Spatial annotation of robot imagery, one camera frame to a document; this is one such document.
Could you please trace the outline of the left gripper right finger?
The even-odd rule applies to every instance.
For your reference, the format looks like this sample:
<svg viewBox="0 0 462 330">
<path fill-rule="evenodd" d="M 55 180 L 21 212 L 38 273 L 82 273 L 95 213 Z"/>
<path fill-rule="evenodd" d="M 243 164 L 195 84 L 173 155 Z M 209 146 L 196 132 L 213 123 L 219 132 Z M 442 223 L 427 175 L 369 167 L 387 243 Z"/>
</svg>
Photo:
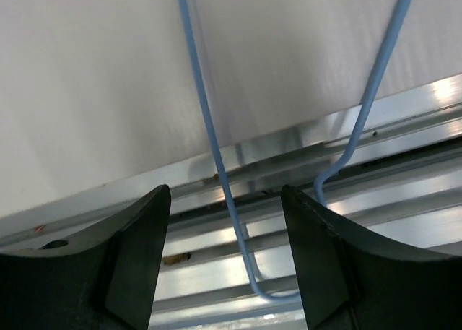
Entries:
<svg viewBox="0 0 462 330">
<path fill-rule="evenodd" d="M 461 257 L 377 234 L 293 186 L 280 196 L 309 329 L 459 329 Z"/>
</svg>

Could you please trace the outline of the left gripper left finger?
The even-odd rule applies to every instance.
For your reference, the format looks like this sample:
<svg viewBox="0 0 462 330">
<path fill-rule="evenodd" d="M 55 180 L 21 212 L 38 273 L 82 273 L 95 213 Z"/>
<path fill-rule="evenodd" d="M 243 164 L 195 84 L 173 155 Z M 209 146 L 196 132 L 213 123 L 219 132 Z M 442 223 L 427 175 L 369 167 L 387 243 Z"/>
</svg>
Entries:
<svg viewBox="0 0 462 330">
<path fill-rule="evenodd" d="M 38 249 L 1 255 L 3 329 L 147 329 L 170 219 L 161 185 Z"/>
</svg>

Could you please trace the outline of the blue hanger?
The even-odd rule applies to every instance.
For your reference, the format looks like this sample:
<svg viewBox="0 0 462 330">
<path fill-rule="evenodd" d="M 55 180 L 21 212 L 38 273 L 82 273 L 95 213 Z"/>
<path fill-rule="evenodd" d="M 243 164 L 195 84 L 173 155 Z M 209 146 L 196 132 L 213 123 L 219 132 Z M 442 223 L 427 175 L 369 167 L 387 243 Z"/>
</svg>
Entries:
<svg viewBox="0 0 462 330">
<path fill-rule="evenodd" d="M 379 86 L 382 82 L 383 75 L 387 68 L 388 62 L 391 58 L 391 54 L 396 46 L 398 35 L 401 31 L 401 27 L 404 23 L 405 17 L 409 10 L 412 0 L 397 0 L 396 5 L 393 9 L 393 13 L 389 20 L 385 35 L 380 44 L 379 51 L 375 58 L 375 62 L 371 69 L 370 75 L 365 86 L 362 99 L 361 108 L 355 121 L 354 128 L 350 135 L 349 141 L 346 144 L 343 154 L 341 157 L 331 165 L 327 170 L 321 173 L 314 181 L 314 193 L 315 197 L 321 205 L 326 205 L 326 197 L 323 192 L 323 184 L 333 175 L 338 173 L 346 164 L 350 161 L 357 148 L 362 132 L 364 131 L 367 118 L 370 114 L 371 107 L 375 101 Z M 260 298 L 270 303 L 289 303 L 297 302 L 300 300 L 300 293 L 296 292 L 291 295 L 270 295 L 260 289 L 257 283 L 256 274 L 253 270 L 252 263 L 250 260 L 249 252 L 245 243 L 245 238 L 240 226 L 240 220 L 238 218 L 235 201 L 232 196 L 230 189 L 230 183 L 223 163 L 222 154 L 220 152 L 219 143 L 214 129 L 212 121 L 212 115 L 209 109 L 209 104 L 206 96 L 206 88 L 203 80 L 201 71 L 201 65 L 199 61 L 199 53 L 196 47 L 196 41 L 193 35 L 193 26 L 191 23 L 191 16 L 188 8 L 188 0 L 178 0 L 179 10 L 181 19 L 183 22 L 183 30 L 186 37 L 186 43 L 188 48 L 188 54 L 191 61 L 191 68 L 193 71 L 193 78 L 196 83 L 196 91 L 199 98 L 199 105 L 201 107 L 201 113 L 203 116 L 204 125 L 206 128 L 207 136 L 209 139 L 209 145 L 212 151 L 214 164 L 217 169 L 219 181 L 222 186 L 222 192 L 225 196 L 225 202 L 227 209 L 232 221 L 232 226 L 235 231 L 237 238 L 237 244 L 243 258 L 243 263 L 248 276 L 249 285 L 253 293 Z"/>
</svg>

